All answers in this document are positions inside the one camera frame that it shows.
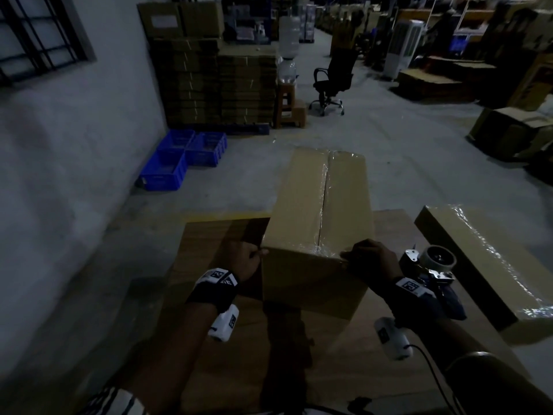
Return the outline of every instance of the pallet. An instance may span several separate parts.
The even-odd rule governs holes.
[[[187,124],[179,129],[196,132],[224,132],[227,135],[269,135],[269,124]]]

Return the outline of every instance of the wooden table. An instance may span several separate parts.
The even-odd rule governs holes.
[[[403,210],[374,213],[377,240],[400,255],[416,244],[427,246]],[[223,240],[259,244],[268,218],[189,223],[170,274],[159,328],[172,322],[175,307],[209,269]],[[235,300],[240,315],[227,343],[207,339],[183,393],[186,413],[251,412],[325,405],[358,396],[377,398],[436,389],[424,358],[389,361],[373,328],[391,312],[368,290],[351,321],[260,301],[259,274],[245,283]],[[470,334],[515,370],[529,377],[521,363],[470,299],[460,283],[454,290],[468,319]],[[422,346],[411,334],[413,344]]]

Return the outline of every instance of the stacked cardboard sheets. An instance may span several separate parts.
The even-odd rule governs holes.
[[[169,127],[219,123],[218,38],[155,39],[151,57]]]
[[[218,55],[221,120],[266,123],[273,120],[277,53],[268,45],[227,45]]]

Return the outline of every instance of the black office chair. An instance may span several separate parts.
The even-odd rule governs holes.
[[[335,48],[332,52],[332,60],[328,69],[315,69],[313,77],[315,83],[313,87],[319,92],[319,100],[312,101],[311,106],[318,102],[321,105],[321,116],[325,115],[326,108],[329,104],[335,104],[342,109],[342,115],[344,115],[344,106],[342,101],[338,99],[338,102],[332,100],[338,92],[348,90],[351,87],[351,79],[353,74],[353,66],[357,60],[357,52],[353,49]],[[317,74],[323,72],[328,77],[328,80],[317,80]]]

